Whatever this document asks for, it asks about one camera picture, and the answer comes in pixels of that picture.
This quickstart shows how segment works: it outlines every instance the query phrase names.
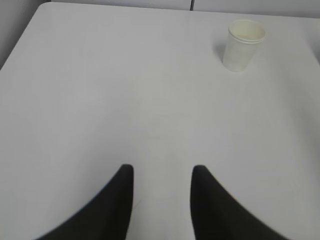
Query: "wall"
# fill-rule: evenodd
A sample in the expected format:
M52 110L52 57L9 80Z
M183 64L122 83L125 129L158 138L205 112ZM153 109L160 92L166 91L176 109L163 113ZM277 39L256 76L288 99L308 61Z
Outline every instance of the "wall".
M320 18L320 0L194 0L195 11Z
M52 2L101 4L175 10L189 10L191 5L191 0L52 0Z
M38 6L46 0L0 0L0 69Z

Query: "white paper cup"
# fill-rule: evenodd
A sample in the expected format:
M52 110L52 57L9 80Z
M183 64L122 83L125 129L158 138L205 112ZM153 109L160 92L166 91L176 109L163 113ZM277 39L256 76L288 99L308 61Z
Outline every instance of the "white paper cup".
M223 65L233 72L246 69L266 35L264 27L252 20L236 20L229 27Z

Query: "white table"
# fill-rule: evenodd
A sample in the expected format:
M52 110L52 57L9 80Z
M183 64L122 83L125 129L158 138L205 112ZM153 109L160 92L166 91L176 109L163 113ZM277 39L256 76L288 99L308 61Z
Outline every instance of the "white table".
M243 73L228 25L267 37ZM320 238L319 20L68 3L39 7L0 71L0 239L34 239L135 169L128 240L194 240L192 168L294 240Z

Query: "cup rim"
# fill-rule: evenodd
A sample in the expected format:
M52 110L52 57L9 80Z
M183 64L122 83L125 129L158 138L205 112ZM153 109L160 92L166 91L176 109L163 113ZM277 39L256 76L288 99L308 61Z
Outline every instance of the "cup rim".
M252 39L252 40L251 40L251 39L242 38L242 37L240 37L240 36L238 36L238 35L233 34L232 31L231 31L231 27L232 27L233 25L235 25L236 23L239 23L239 22L251 22L251 23L259 26L259 27L263 30L263 33L264 33L264 34L263 34L263 37L261 37L261 38L259 38L259 39ZM263 26L260 22L257 22L257 21L254 21L254 20L250 20L250 19L238 19L238 20L233 21L233 22L230 24L230 26L229 26L229 28L228 28L228 31L229 31L230 35L231 35L233 38L235 38L236 40L238 40L238 41L240 41L240 42L242 42L242 43L245 43L245 44L258 44L258 43L261 43L261 42L264 40L264 38L266 37L266 30L265 30L264 26Z

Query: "black object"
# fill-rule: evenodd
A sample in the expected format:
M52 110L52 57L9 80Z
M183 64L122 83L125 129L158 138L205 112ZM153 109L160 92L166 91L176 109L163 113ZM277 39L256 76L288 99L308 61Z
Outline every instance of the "black object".
M122 165L74 216L38 240L124 240L131 217L134 169Z
M193 168L190 209L196 240L286 239L242 207L203 165Z

